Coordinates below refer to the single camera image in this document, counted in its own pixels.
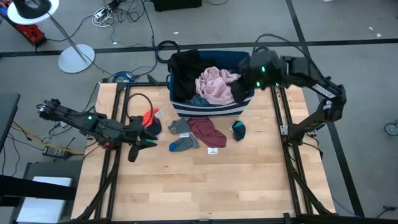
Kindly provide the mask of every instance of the wooden table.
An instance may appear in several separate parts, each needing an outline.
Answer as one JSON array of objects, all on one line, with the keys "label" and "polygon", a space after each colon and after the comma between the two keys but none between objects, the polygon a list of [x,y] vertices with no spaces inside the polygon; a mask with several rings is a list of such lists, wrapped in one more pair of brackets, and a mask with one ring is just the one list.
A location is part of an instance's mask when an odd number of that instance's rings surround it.
[{"label": "wooden table", "polygon": [[[98,112],[111,116],[115,92],[115,84],[101,84],[96,102]],[[162,132],[158,146],[142,150],[135,163],[127,160],[130,146],[123,145],[113,221],[276,218],[285,212],[294,217],[270,89],[256,91],[240,117],[211,119],[215,128],[228,138],[226,147],[220,148],[218,154],[208,154],[207,146],[200,140],[199,149],[169,152],[169,144],[178,136],[170,134],[167,126],[178,116],[169,101],[168,89],[132,87],[130,93],[147,95],[154,106],[164,111],[160,118]],[[288,89],[287,98],[293,122],[308,116],[301,89]],[[284,116],[282,103],[280,108]],[[130,115],[144,114],[148,109],[149,104],[143,97],[131,98]],[[229,130],[237,119],[246,125],[246,136],[240,142],[232,138]],[[310,138],[304,141],[316,145]],[[86,153],[95,147],[89,147]],[[319,152],[303,145],[300,153],[308,186],[324,206],[334,212]],[[104,150],[98,149],[84,160],[73,218],[84,211],[98,190],[103,159]],[[305,212],[301,190],[298,194]],[[106,214],[108,197],[109,189],[104,196],[102,217]]]}]

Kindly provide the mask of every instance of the black box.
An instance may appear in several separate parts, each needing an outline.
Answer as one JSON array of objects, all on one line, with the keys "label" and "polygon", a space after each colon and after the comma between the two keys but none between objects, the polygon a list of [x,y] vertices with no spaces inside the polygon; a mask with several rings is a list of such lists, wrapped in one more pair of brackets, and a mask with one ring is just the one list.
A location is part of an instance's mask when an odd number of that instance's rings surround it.
[{"label": "black box", "polygon": [[201,0],[152,0],[152,2],[158,12],[201,6]]}]

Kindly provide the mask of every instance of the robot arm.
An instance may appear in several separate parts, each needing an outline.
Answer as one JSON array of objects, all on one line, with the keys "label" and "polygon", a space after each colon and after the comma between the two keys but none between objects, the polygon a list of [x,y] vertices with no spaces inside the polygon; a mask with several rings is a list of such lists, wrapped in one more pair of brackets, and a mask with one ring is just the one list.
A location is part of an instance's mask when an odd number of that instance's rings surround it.
[{"label": "robot arm", "polygon": [[262,90],[268,86],[288,88],[295,85],[310,88],[325,98],[316,112],[301,123],[280,127],[289,144],[301,145],[305,133],[321,128],[325,122],[338,121],[342,117],[346,103],[344,86],[334,84],[331,77],[322,76],[307,58],[278,57],[275,51],[268,49],[254,52],[246,74]]},{"label": "robot arm", "polygon": [[46,120],[63,121],[79,129],[86,137],[95,138],[99,145],[105,149],[119,149],[122,143],[129,143],[132,148],[129,161],[134,162],[138,151],[147,147],[156,146],[155,143],[146,141],[157,140],[142,127],[142,116],[130,118],[129,125],[124,125],[112,119],[107,119],[105,114],[92,112],[77,112],[61,105],[59,100],[44,101],[37,106],[39,116]]}]

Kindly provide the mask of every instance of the orange sock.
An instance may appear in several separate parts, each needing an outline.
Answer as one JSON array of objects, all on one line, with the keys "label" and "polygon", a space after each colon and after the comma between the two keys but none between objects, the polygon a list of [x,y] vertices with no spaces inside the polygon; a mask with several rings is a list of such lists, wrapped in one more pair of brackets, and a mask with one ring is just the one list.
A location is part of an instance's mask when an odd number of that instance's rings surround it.
[{"label": "orange sock", "polygon": [[144,113],[144,115],[143,115],[143,117],[144,117],[144,120],[142,121],[142,125],[145,125],[145,128],[148,128],[151,124],[152,124],[152,122],[154,121],[154,115],[157,113],[159,111],[159,108],[157,108],[157,107],[155,107],[154,108],[154,113],[153,114],[151,114],[150,113],[150,110],[149,111],[146,111],[145,113]]}]

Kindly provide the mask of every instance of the laundry basket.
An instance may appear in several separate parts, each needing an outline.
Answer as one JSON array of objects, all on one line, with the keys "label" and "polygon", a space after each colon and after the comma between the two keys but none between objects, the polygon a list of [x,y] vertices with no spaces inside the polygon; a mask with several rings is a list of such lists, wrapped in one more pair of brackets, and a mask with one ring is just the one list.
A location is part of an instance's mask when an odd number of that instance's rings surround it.
[{"label": "laundry basket", "polygon": [[[216,62],[216,66],[219,69],[226,70],[238,70],[238,64],[245,58],[249,58],[250,55],[247,52],[232,52],[232,51],[221,51],[221,50],[203,50],[199,51],[199,55],[202,59],[213,60]],[[166,79],[167,88],[170,90],[170,101],[173,104],[174,109],[180,117],[227,117],[227,116],[238,116],[248,106],[251,99],[254,97],[254,90],[249,90],[246,99],[243,103],[231,103],[228,105],[221,106],[193,106],[189,103],[177,102],[173,97],[173,83],[174,75],[171,71],[170,75]]]}]

